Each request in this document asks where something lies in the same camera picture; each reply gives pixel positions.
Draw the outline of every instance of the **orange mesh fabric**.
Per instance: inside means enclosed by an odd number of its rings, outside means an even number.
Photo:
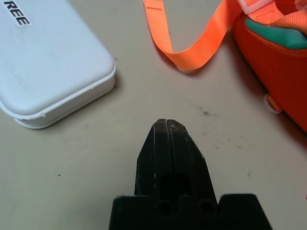
[[[246,16],[232,27],[237,44],[277,104],[307,132],[307,50],[289,50],[254,34]]]

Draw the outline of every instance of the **white plastic buckle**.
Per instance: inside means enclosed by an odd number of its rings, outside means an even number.
[[[246,15],[249,15],[257,10],[259,10],[260,8],[264,7],[265,5],[269,4],[270,2],[274,1],[274,0],[259,0],[258,2],[256,2],[255,4],[251,5],[251,6],[247,6],[245,0],[237,0],[238,3],[240,4],[243,12]]]

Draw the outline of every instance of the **black plastic object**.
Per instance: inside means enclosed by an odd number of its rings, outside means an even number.
[[[174,120],[152,126],[134,194],[114,200],[110,230],[272,230],[255,195],[224,195],[217,204],[203,155]]]

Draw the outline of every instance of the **dark stain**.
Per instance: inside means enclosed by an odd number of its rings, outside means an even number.
[[[206,112],[206,111],[204,111],[203,114],[204,114],[205,116],[215,116],[215,117],[221,118],[221,117],[220,117],[219,115],[217,115],[217,114],[211,114],[211,113]]]

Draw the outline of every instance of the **white case lid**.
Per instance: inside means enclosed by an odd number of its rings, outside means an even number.
[[[0,107],[29,116],[110,75],[114,59],[67,0],[0,0]],[[18,26],[21,9],[32,25]]]

